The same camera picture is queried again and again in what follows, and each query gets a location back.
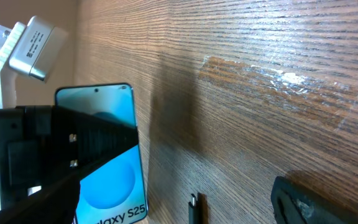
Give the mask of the blue Galaxy smartphone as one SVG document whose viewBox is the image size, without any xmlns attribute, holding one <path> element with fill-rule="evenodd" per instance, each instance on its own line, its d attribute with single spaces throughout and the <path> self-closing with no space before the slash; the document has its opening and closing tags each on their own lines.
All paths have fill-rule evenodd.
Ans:
<svg viewBox="0 0 358 224">
<path fill-rule="evenodd" d="M 129 84 L 63 87 L 55 103 L 72 110 L 137 127 Z M 135 223 L 148 214 L 142 159 L 138 145 L 81 180 L 75 223 Z"/>
</svg>

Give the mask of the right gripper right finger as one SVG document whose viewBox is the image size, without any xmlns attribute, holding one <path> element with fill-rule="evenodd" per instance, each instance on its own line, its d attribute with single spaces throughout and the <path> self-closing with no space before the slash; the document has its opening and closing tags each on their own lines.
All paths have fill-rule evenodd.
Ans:
<svg viewBox="0 0 358 224">
<path fill-rule="evenodd" d="M 358 224 L 358 215 L 278 176 L 270 196 L 278 224 Z"/>
</svg>

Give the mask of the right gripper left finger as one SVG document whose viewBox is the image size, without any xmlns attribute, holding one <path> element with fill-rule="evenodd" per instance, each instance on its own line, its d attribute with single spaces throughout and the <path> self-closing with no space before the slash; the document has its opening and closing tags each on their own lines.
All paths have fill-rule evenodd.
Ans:
<svg viewBox="0 0 358 224">
<path fill-rule="evenodd" d="M 0 224 L 71 224 L 80 197 L 78 174 L 70 174 L 0 211 Z"/>
</svg>

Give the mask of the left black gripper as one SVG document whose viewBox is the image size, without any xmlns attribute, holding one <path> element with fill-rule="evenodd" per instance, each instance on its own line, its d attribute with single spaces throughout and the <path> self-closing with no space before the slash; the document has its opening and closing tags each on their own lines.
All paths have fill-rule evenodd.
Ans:
<svg viewBox="0 0 358 224">
<path fill-rule="evenodd" d="M 138 143 L 137 128 L 61 106 L 0 109 L 0 203 L 14 205 L 73 170 L 83 179 Z"/>
</svg>

